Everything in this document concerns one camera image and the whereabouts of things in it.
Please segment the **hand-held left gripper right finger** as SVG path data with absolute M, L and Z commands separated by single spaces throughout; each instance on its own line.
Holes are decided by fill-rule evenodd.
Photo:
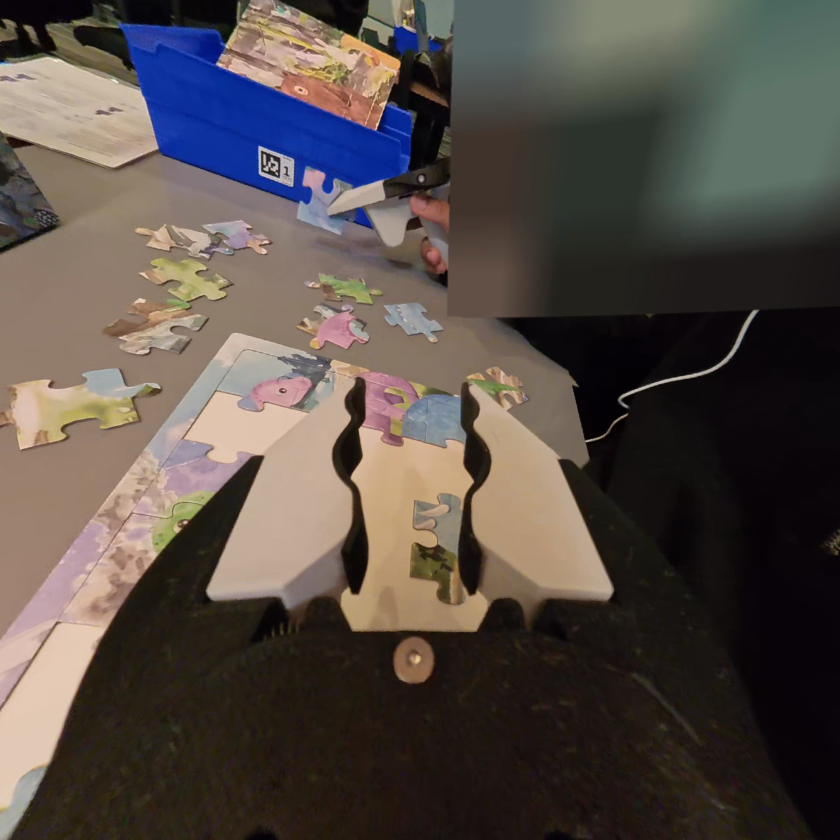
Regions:
M 464 466 L 458 573 L 470 595 L 512 599 L 528 621 L 549 600 L 608 602 L 614 586 L 561 459 L 478 384 L 460 393 Z

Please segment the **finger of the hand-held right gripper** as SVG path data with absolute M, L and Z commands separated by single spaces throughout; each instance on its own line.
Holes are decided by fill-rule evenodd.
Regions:
M 386 198 L 385 182 L 372 182 L 344 190 L 336 195 L 327 207 L 326 213 L 330 217 L 354 213 L 360 208 L 383 202 Z

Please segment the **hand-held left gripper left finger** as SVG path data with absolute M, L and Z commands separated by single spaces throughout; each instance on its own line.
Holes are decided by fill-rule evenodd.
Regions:
M 359 593 L 366 524 L 353 474 L 363 458 L 365 397 L 363 379 L 340 381 L 253 458 L 254 478 L 206 588 L 211 601 L 308 604 Z

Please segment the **pastel purple pink puzzle piece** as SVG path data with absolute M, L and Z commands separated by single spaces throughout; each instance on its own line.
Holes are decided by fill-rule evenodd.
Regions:
M 302 186 L 311 190 L 311 197 L 307 202 L 299 202 L 297 219 L 307 224 L 328 230 L 336 235 L 343 233 L 346 222 L 354 222 L 357 211 L 350 210 L 330 216 L 329 206 L 340 194 L 351 189 L 351 185 L 339 179 L 332 179 L 332 187 L 327 189 L 327 176 L 310 166 L 306 167 L 302 177 Z

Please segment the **green tan puzzle piece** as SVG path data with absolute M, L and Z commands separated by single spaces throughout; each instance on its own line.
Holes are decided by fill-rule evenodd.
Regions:
M 345 299 L 354 304 L 371 306 L 375 298 L 383 296 L 383 291 L 369 287 L 361 278 L 342 278 L 335 275 L 319 274 L 317 280 L 305 280 L 303 285 L 320 290 L 325 301 L 343 303 Z

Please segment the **dinosaur puzzle tray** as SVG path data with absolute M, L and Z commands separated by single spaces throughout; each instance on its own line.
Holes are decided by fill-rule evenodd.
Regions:
M 3 636 L 2 838 L 11 836 L 43 777 L 107 627 L 63 623 L 62 613 L 181 441 L 211 445 L 209 458 L 231 462 L 238 452 L 262 455 L 301 420 L 305 412 L 289 407 L 246 411 L 235 395 L 217 390 L 241 351 L 292 349 L 231 335 Z M 365 373 L 340 360 L 332 360 L 332 366 L 335 380 Z M 353 481 L 362 496 L 371 547 L 360 594 L 341 596 L 352 629 L 475 630 L 487 609 L 485 599 L 475 595 L 460 605 L 444 604 L 435 583 L 410 578 L 409 565 L 414 542 L 435 545 L 431 532 L 413 529 L 414 501 L 435 502 L 441 493 L 465 496 L 463 445 L 449 440 L 441 448 L 406 439 L 393 446 L 367 427 L 360 430 L 360 440 L 363 460 Z

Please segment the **purple blue green puzzle piece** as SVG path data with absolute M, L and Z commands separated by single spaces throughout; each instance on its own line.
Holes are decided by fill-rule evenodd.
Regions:
M 418 399 L 417 390 L 409 382 L 404 387 L 387 386 L 384 391 L 387 423 L 381 441 L 388 445 L 403 445 L 403 419 L 406 411 Z

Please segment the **purple dinosaur body puzzle piece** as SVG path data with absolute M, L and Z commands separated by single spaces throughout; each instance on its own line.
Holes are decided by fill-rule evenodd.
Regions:
M 363 427 L 379 431 L 383 441 L 390 440 L 393 403 L 386 398 L 388 395 L 385 393 L 389 385 L 383 384 L 382 378 L 377 373 L 345 373 L 343 375 L 351 379 L 361 379 L 365 383 Z

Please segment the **blue white puzzle piece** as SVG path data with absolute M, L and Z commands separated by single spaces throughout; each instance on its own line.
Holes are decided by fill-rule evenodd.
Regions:
M 436 343 L 436 333 L 443 330 L 439 322 L 426 317 L 426 309 L 417 302 L 385 304 L 385 321 L 406 335 L 422 334 L 430 343 Z

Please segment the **puzzle board in bin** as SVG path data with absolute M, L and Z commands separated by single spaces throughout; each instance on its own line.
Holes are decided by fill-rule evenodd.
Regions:
M 217 65 L 376 130 L 401 62 L 287 3 L 253 1 Z

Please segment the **blue plastic bin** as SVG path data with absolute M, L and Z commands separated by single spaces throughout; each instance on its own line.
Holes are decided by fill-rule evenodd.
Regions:
M 385 105 L 375 130 L 220 67 L 222 36 L 210 28 L 122 24 L 160 151 L 292 202 L 307 202 L 310 168 L 350 186 L 433 161 L 441 126 Z

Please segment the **green yellow puzzle piece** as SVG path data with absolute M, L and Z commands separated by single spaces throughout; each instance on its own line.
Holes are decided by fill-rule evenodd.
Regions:
M 227 295 L 226 289 L 234 285 L 221 275 L 209 273 L 208 266 L 199 259 L 153 259 L 151 268 L 141 271 L 140 276 L 157 286 L 176 283 L 169 294 L 184 302 L 198 298 L 221 300 Z

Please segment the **brown grey puzzle piece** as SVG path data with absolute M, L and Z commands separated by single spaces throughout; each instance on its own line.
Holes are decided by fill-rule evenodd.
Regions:
M 120 341 L 123 352 L 137 355 L 146 355 L 152 349 L 180 354 L 191 338 L 173 330 L 183 328 L 197 332 L 208 321 L 208 317 L 195 312 L 189 302 L 177 298 L 164 301 L 138 298 L 127 313 L 137 319 L 117 319 L 101 332 Z

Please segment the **paper instruction sheet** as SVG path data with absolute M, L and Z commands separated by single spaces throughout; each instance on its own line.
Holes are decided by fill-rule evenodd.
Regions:
M 2 63 L 1 131 L 109 169 L 158 151 L 140 89 L 48 56 Z

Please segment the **illustrated puzzle box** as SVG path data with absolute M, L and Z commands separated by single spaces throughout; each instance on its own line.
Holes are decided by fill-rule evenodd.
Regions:
M 59 216 L 2 134 L 1 250 L 8 250 L 58 226 Z

